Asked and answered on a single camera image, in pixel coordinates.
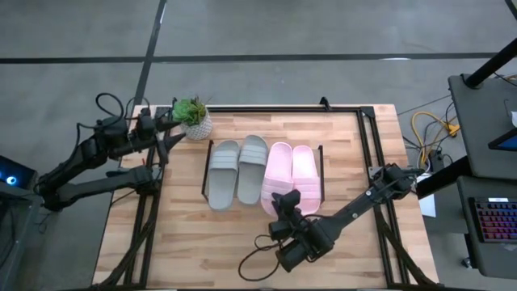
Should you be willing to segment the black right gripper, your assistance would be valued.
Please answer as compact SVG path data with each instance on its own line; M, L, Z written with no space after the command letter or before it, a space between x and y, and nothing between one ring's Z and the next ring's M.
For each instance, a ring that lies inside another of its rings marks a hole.
M275 214L280 214L282 195L271 194L271 205ZM310 214L305 217L294 217L293 221L278 220L269 224L269 235L279 243L290 242L281 247L275 256L286 272L291 272L304 260L310 263L320 259L334 248L335 218Z

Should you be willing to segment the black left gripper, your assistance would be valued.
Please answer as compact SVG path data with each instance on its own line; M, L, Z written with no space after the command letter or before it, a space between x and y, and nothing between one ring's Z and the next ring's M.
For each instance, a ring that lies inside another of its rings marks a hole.
M181 125L178 121L159 119L139 120L136 126L129 132L128 140L122 145L118 145L108 151L110 159L118 159L125 155L141 152L158 145L161 152L169 152L176 144L185 138L185 133L174 136L164 137L161 141L158 139L158 132L165 132Z

